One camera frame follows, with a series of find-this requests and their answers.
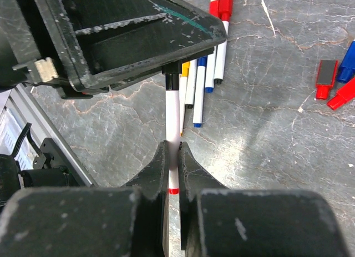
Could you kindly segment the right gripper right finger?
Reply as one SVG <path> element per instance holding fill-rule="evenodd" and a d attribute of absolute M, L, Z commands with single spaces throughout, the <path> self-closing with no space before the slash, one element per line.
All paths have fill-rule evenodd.
<path fill-rule="evenodd" d="M 309 190 L 229 189 L 179 148 L 186 256 L 349 256 L 329 203 Z"/>

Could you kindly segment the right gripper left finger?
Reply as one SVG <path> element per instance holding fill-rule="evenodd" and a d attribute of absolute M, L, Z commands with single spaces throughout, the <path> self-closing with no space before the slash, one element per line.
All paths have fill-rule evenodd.
<path fill-rule="evenodd" d="M 168 256 L 168 144 L 121 187 L 40 187 L 1 213 L 2 256 Z"/>

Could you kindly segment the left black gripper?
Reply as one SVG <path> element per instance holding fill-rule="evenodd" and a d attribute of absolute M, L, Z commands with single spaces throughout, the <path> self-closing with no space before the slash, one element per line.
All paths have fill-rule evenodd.
<path fill-rule="evenodd" d="M 90 99 L 109 91 L 76 91 L 35 1 L 1 0 L 1 92 L 19 84 L 52 87 L 62 99 Z"/>

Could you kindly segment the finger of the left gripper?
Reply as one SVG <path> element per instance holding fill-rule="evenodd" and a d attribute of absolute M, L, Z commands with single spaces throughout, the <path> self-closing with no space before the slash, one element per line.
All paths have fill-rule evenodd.
<path fill-rule="evenodd" d="M 126 88 L 209 54 L 223 23 L 183 0 L 35 0 L 75 90 Z"/>

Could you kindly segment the red marker cap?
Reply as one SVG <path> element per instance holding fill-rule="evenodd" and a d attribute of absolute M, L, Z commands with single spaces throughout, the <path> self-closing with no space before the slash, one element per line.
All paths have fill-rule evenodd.
<path fill-rule="evenodd" d="M 321 60 L 316 78 L 316 99 L 327 100 L 338 71 L 338 60 Z"/>
<path fill-rule="evenodd" d="M 354 81 L 352 78 L 348 83 L 342 86 L 337 92 L 336 95 L 327 102 L 327 106 L 332 110 L 337 110 L 342 105 L 348 103 L 354 98 Z"/>

